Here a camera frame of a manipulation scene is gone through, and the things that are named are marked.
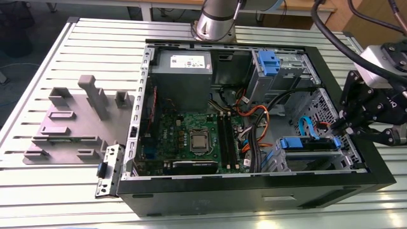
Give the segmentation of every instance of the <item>motherboard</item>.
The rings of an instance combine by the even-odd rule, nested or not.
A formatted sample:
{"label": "motherboard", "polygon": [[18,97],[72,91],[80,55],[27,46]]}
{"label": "motherboard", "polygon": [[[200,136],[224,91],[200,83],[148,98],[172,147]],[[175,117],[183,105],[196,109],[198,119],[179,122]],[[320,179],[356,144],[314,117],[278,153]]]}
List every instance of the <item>motherboard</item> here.
{"label": "motherboard", "polygon": [[156,145],[143,145],[147,176],[244,173],[238,134],[242,117],[230,114],[163,114]]}

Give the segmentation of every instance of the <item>green motherboard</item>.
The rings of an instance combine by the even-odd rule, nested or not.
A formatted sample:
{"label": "green motherboard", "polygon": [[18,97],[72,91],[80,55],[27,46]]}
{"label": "green motherboard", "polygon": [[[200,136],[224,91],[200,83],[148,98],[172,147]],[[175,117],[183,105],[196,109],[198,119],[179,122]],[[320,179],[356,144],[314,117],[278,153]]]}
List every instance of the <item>green motherboard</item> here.
{"label": "green motherboard", "polygon": [[243,159],[238,151],[238,129],[243,127],[242,117],[231,117],[234,147],[236,152],[236,167],[222,165],[222,145],[218,132],[216,114],[163,114],[159,123],[158,145],[155,149],[144,148],[146,155],[154,153],[154,158],[146,160],[150,176],[163,175],[166,161],[214,161],[218,162],[218,174],[244,173]]}

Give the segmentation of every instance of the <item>floor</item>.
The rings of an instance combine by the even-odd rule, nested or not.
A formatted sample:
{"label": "floor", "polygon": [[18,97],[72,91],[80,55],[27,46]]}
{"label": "floor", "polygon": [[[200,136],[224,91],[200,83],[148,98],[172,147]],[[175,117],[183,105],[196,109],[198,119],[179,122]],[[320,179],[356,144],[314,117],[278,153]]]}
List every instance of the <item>floor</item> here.
{"label": "floor", "polygon": [[[0,128],[3,127],[7,118],[14,110],[15,104],[30,84],[32,76],[36,73],[48,50],[54,44],[55,39],[66,25],[70,16],[83,18],[102,18],[116,20],[143,20],[140,9],[136,7],[118,7],[118,6],[95,6],[95,5],[75,5],[58,4],[58,11],[50,12],[46,3],[32,2],[30,11],[35,19],[35,25],[26,29],[30,36],[34,51],[30,55],[20,58],[11,58],[0,52],[0,70],[10,78],[6,85],[0,85]],[[154,20],[168,22],[187,22],[198,20],[200,12],[198,10],[171,10],[166,9],[166,16],[162,16],[159,9],[154,9]],[[238,25],[258,26],[255,14],[242,13],[238,18]]]}

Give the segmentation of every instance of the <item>aluminum table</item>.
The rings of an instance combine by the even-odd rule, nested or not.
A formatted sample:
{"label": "aluminum table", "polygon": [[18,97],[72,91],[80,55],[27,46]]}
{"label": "aluminum table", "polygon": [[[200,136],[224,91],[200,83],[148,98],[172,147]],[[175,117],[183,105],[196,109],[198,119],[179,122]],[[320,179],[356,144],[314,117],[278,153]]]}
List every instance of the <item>aluminum table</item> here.
{"label": "aluminum table", "polygon": [[[308,210],[143,218],[118,199],[94,198],[96,165],[26,165],[54,87],[82,90],[82,74],[96,77],[107,94],[138,88],[144,40],[191,40],[183,23],[70,19],[0,132],[0,227],[90,228],[403,228],[407,227],[407,151],[378,145],[397,184]],[[336,33],[355,50],[352,38]],[[320,32],[236,27],[238,42],[318,47],[340,85],[352,62]]]}

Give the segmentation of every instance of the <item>wooden cabinet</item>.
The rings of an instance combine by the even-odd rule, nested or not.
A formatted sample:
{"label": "wooden cabinet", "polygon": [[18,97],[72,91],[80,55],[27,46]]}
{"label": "wooden cabinet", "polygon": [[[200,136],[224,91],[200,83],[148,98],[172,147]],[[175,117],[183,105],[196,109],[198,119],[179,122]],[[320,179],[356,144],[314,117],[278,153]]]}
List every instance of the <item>wooden cabinet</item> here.
{"label": "wooden cabinet", "polygon": [[[331,0],[338,10],[326,22],[332,31],[347,31],[356,38],[362,47],[395,42],[403,38],[402,33],[387,29],[356,17],[347,0]],[[387,0],[352,0],[355,8],[364,15],[398,25]],[[402,14],[407,18],[407,1],[397,0]]]}

